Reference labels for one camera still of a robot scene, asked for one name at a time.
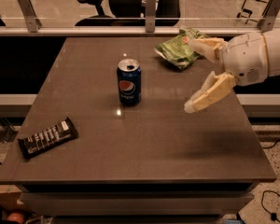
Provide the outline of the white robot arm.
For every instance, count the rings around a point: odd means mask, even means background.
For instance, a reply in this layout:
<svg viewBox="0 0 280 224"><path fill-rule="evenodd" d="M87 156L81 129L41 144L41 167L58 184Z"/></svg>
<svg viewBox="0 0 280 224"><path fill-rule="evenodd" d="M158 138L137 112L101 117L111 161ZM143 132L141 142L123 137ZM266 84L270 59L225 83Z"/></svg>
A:
<svg viewBox="0 0 280 224"><path fill-rule="evenodd" d="M184 104L187 113L206 109L239 86L263 82L280 76L280 28L264 33L238 35L230 41L222 38L195 38L189 48L221 67L222 73L210 73L202 87Z"/></svg>

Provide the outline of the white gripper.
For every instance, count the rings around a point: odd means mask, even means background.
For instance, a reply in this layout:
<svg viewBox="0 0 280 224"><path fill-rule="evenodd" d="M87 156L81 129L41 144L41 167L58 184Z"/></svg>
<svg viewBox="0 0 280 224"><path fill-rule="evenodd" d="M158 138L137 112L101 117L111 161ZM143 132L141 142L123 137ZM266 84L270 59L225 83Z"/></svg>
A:
<svg viewBox="0 0 280 224"><path fill-rule="evenodd" d="M231 39L196 38L188 41L189 48L217 63L227 72L216 75L212 71L184 104L187 113L206 109L222 100L236 86L248 86L263 82L269 75L266 44L263 34L248 33Z"/></svg>

